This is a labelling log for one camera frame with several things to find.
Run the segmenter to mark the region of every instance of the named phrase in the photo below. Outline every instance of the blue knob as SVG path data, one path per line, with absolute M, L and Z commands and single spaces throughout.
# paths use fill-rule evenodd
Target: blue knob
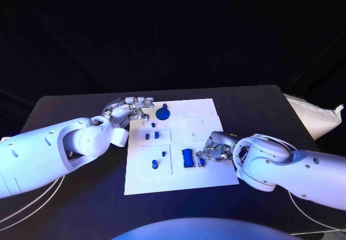
M 155 117 L 158 120 L 165 120 L 169 117 L 169 110 L 167 109 L 167 104 L 164 103 L 161 108 L 155 111 Z
M 158 163 L 155 160 L 152 160 L 152 169 L 156 169 L 158 168 Z

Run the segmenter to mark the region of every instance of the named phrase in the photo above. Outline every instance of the table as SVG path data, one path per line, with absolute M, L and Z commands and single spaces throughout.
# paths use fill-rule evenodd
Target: table
M 211 98 L 223 131 L 247 137 L 265 134 L 298 149 L 318 151 L 304 125 L 273 85 L 44 96 L 35 103 L 21 132 L 79 117 L 96 116 L 118 97 L 154 97 L 155 101 Z M 66 175 L 45 206 L 0 237 L 25 239 L 110 239 L 133 228 L 175 218 L 211 217 L 260 224 L 286 233 L 327 230 L 295 209 L 288 192 L 272 192 L 239 185 L 155 192 L 123 196 L 126 146 L 109 146 L 105 154 Z M 47 186 L 0 199 L 0 218 L 18 210 Z M 319 222 L 346 227 L 346 213 L 293 198 L 305 213 Z M 21 219 L 40 205 L 32 204 L 8 223 Z

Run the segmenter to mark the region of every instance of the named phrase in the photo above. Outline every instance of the white board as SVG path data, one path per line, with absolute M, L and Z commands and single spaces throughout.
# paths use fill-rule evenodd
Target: white board
M 169 111 L 167 120 L 155 117 L 162 104 Z M 239 184 L 230 160 L 205 160 L 204 167 L 198 167 L 195 152 L 203 150 L 211 131 L 223 131 L 213 100 L 154 102 L 154 108 L 142 111 L 149 115 L 148 122 L 129 122 L 123 195 Z M 182 149 L 193 151 L 194 167 L 184 168 Z M 151 166 L 154 159 L 156 169 Z

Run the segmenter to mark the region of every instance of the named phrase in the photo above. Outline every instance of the robotic hand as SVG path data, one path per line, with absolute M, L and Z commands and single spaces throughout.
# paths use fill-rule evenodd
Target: robotic hand
M 113 100 L 100 115 L 80 117 L 0 142 L 0 198 L 27 192 L 94 160 L 112 143 L 123 147 L 131 120 L 148 121 L 141 108 L 152 108 L 151 97 Z
M 239 138 L 213 131 L 197 158 L 217 163 L 231 160 L 236 177 L 254 189 L 276 185 L 298 198 L 346 210 L 346 157 L 296 150 L 282 140 L 254 134 Z

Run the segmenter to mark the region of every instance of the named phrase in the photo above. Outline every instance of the black curtain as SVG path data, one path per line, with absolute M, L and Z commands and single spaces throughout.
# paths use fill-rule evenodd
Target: black curtain
M 334 72 L 344 77 L 341 4 L 30 0 L 0 5 L 0 135 L 18 133 L 45 95 L 275 84 L 318 103 L 328 98 L 318 89 L 329 86 Z

